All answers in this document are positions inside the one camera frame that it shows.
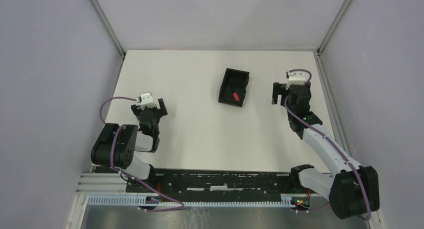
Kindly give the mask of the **red handled screwdriver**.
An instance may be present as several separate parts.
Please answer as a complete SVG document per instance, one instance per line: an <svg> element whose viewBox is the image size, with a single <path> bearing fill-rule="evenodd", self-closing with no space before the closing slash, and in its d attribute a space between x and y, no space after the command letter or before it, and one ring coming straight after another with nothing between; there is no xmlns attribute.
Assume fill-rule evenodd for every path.
<svg viewBox="0 0 424 229"><path fill-rule="evenodd" d="M233 85L230 82L228 83L228 85L229 85L229 88L231 90L231 94L232 94L233 99L236 102L239 102L240 101L240 97L239 97L238 93L236 92L236 90L234 89Z"/></svg>

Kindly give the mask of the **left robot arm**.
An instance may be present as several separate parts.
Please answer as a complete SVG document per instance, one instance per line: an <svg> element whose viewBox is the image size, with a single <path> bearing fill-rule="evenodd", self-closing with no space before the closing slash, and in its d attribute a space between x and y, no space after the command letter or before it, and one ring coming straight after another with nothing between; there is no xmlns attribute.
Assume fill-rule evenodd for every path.
<svg viewBox="0 0 424 229"><path fill-rule="evenodd" d="M135 102L131 111L138 124L107 123L103 117L103 107L106 103L116 100ZM102 103L99 117L103 129L92 147L90 159L94 165L109 167L131 179L147 180L154 166L143 162L135 156L135 152L155 153L160 143L159 123L168 111L162 98L157 101L150 93L144 93L136 98L115 96Z"/></svg>

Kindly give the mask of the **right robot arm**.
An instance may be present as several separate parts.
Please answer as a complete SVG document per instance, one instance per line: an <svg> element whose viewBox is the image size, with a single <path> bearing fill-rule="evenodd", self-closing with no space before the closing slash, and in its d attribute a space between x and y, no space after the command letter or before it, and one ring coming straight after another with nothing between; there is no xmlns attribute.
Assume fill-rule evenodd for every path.
<svg viewBox="0 0 424 229"><path fill-rule="evenodd" d="M313 165L303 164L293 167L290 175L295 185L324 197L339 219L361 217L368 221L371 213L380 209L378 172L372 166L361 165L335 142L311 111L311 98L310 83L273 83L271 103L281 100L291 130L315 151L330 172L327 175Z"/></svg>

